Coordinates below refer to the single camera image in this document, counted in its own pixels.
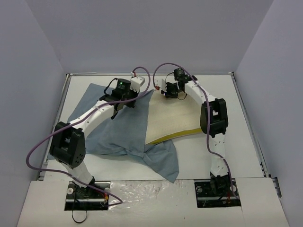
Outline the white pillow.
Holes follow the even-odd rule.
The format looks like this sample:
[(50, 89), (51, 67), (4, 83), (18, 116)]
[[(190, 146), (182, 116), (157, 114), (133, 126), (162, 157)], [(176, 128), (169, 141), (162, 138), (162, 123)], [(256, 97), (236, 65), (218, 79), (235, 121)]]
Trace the white pillow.
[(154, 91), (149, 102), (145, 144), (200, 133), (200, 108), (190, 96), (179, 100)]

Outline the striped pillowcase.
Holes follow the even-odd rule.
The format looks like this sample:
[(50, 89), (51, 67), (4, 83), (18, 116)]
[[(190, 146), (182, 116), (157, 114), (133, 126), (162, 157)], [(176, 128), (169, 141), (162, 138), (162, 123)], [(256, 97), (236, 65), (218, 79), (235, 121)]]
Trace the striped pillowcase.
[(114, 119), (107, 119), (97, 126), (85, 140), (86, 152), (92, 155), (127, 155), (173, 183), (179, 174), (173, 142), (145, 143), (152, 94), (153, 91), (148, 91), (136, 101), (135, 108), (124, 107)]

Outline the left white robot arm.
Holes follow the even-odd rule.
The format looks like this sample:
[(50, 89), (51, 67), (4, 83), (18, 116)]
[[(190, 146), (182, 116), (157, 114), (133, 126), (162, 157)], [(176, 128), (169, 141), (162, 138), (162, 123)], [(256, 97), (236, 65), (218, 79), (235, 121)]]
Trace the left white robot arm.
[(84, 163), (86, 138), (102, 122), (109, 118), (114, 119), (125, 105), (134, 108), (135, 98), (145, 82), (145, 79), (139, 76), (133, 76), (129, 80), (115, 80), (115, 89), (108, 94), (106, 87), (104, 95), (83, 115), (68, 123), (57, 123), (55, 131), (60, 132), (52, 138), (50, 155), (61, 163), (72, 177), (80, 180), (74, 183), (79, 186), (78, 192), (85, 198), (93, 196), (95, 192), (94, 177)]

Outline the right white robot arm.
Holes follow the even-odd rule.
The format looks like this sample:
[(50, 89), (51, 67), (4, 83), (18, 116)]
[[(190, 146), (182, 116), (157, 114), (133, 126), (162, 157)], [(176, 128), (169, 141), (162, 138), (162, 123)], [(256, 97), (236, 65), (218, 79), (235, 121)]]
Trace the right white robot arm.
[(173, 70), (174, 83), (161, 79), (157, 86), (166, 98), (178, 98), (179, 93), (191, 97), (201, 106), (200, 128), (206, 135), (206, 147), (211, 154), (210, 190), (215, 195), (223, 194), (230, 187), (230, 171), (225, 163), (225, 135), (228, 127), (226, 101), (208, 93), (195, 76), (184, 70)]

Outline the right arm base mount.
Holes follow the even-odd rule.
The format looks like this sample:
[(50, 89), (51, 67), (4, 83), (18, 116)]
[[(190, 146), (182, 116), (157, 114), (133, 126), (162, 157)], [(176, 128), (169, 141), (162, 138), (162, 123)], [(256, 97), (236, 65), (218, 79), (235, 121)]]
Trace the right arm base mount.
[(241, 207), (241, 200), (236, 182), (222, 191), (214, 192), (210, 180), (194, 181), (196, 205), (200, 209)]

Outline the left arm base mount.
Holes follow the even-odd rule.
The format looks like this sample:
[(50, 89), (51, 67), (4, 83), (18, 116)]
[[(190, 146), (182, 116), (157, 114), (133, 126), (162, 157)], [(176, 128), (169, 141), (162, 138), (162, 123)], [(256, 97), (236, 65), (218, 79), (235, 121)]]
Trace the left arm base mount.
[(104, 192), (83, 188), (69, 182), (65, 197), (65, 211), (108, 210), (109, 195)]

